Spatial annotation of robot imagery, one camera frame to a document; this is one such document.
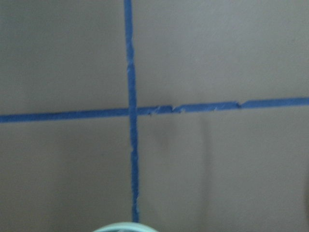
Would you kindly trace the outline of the mint green bowl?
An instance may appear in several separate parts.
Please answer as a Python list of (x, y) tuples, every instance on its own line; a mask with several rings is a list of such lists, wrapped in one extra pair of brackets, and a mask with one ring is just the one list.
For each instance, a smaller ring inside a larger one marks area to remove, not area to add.
[(118, 222), (96, 229), (95, 232), (157, 232), (157, 230), (136, 222)]

